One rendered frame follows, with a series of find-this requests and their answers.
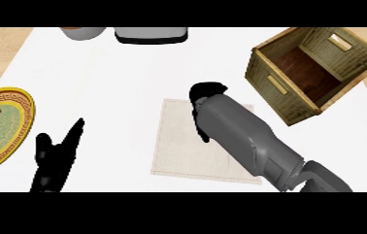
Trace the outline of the grey round pot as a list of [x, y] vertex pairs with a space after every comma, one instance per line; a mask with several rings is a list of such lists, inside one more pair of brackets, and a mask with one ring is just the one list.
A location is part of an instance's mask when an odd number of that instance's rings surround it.
[[78, 27], [78, 28], [61, 27], [61, 31], [72, 40], [84, 41], [95, 38], [104, 31], [104, 27]]

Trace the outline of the yellow patterned plate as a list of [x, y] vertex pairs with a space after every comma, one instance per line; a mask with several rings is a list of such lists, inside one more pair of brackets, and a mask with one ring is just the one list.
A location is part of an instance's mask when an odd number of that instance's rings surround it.
[[0, 164], [19, 148], [33, 121], [33, 101], [25, 90], [0, 87]]

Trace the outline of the beige cloth placemat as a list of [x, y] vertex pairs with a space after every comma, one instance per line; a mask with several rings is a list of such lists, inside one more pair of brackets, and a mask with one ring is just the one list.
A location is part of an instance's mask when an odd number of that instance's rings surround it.
[[151, 162], [151, 175], [262, 184], [238, 165], [215, 141], [203, 143], [185, 100], [165, 99]]

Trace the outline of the olive wooden crate basket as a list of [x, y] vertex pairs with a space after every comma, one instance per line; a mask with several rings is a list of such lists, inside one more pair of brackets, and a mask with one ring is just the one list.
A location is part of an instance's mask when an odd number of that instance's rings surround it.
[[244, 78], [283, 119], [318, 116], [367, 79], [367, 27], [291, 27], [252, 49]]

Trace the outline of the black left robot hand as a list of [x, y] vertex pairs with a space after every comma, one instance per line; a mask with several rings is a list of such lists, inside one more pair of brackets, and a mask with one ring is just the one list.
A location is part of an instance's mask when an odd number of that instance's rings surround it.
[[36, 170], [29, 187], [31, 192], [60, 192], [76, 160], [76, 149], [82, 134], [84, 120], [78, 119], [63, 142], [51, 143], [45, 133], [35, 137]]

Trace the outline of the grey and black appliance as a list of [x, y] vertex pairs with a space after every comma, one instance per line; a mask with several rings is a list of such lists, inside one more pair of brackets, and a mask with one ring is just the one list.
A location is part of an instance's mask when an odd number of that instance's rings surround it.
[[185, 27], [116, 27], [115, 37], [123, 44], [162, 45], [187, 39]]

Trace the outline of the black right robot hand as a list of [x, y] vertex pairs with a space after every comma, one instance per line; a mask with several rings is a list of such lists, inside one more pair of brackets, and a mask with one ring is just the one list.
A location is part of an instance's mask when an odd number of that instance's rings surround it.
[[188, 91], [188, 100], [191, 104], [191, 117], [197, 116], [196, 102], [200, 98], [209, 98], [216, 94], [222, 94], [227, 91], [227, 87], [218, 82], [197, 83], [191, 86]]

